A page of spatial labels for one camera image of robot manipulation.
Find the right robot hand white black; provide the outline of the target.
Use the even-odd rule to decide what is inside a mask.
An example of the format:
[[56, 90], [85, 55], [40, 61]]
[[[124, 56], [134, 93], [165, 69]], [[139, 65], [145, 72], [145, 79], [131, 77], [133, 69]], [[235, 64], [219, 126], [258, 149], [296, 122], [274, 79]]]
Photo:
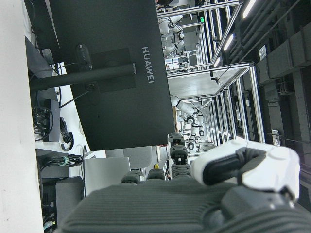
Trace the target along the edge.
[[308, 233], [299, 210], [300, 161], [291, 148], [229, 140], [190, 164], [184, 139], [168, 136], [172, 178], [136, 171], [91, 192], [59, 233]]

